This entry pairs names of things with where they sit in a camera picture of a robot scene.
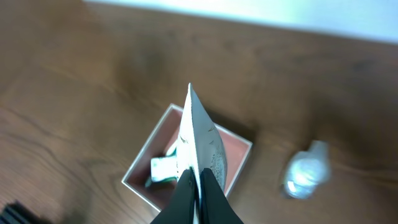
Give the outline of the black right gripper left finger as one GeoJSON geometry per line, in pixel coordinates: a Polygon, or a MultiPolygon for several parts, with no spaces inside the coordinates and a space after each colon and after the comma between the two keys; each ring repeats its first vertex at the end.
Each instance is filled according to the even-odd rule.
{"type": "Polygon", "coordinates": [[[195,211],[196,180],[191,169],[179,178],[170,203],[151,224],[192,224],[195,211]]]}

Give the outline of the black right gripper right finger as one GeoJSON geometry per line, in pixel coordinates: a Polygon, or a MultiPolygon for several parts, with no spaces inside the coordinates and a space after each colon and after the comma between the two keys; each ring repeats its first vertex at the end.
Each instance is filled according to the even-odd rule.
{"type": "Polygon", "coordinates": [[[200,174],[201,220],[204,224],[243,224],[226,199],[211,169],[200,174]]]}

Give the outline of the green Dettol soap pack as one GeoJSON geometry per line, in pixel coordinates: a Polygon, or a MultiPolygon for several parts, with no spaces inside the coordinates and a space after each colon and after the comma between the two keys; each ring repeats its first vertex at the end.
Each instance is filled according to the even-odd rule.
{"type": "Polygon", "coordinates": [[[150,176],[145,182],[145,188],[154,183],[172,182],[177,180],[177,157],[155,157],[150,160],[150,176]]]}

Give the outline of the white Pantene tube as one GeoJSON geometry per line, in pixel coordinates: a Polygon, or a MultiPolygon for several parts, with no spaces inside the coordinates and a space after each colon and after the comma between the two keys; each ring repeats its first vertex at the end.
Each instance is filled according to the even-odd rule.
{"type": "Polygon", "coordinates": [[[177,177],[181,177],[183,171],[191,169],[196,179],[199,199],[200,174],[205,168],[213,172],[221,190],[224,190],[228,168],[224,144],[191,83],[188,85],[183,107],[176,149],[177,177]]]}

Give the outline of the clear foam pump soap bottle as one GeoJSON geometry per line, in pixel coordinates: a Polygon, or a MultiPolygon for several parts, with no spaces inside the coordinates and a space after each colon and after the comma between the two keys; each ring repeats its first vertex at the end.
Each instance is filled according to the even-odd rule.
{"type": "Polygon", "coordinates": [[[331,176],[329,147],[325,141],[313,140],[306,151],[296,153],[285,172],[282,185],[292,198],[308,199],[331,176]]]}

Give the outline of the white box with red interior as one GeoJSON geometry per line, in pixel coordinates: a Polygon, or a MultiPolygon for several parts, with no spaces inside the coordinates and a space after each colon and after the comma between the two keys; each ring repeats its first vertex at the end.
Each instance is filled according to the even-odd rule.
{"type": "MultiPolygon", "coordinates": [[[[169,105],[147,138],[122,183],[157,211],[170,201],[176,181],[175,147],[183,109],[169,105]]],[[[252,142],[216,125],[228,162],[224,194],[229,197],[249,157],[252,142]]]]}

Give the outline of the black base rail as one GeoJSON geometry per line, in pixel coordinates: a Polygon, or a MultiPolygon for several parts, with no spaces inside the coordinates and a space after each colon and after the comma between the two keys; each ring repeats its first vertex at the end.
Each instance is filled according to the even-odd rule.
{"type": "Polygon", "coordinates": [[[7,204],[1,212],[1,224],[35,224],[38,219],[19,203],[7,204]]]}

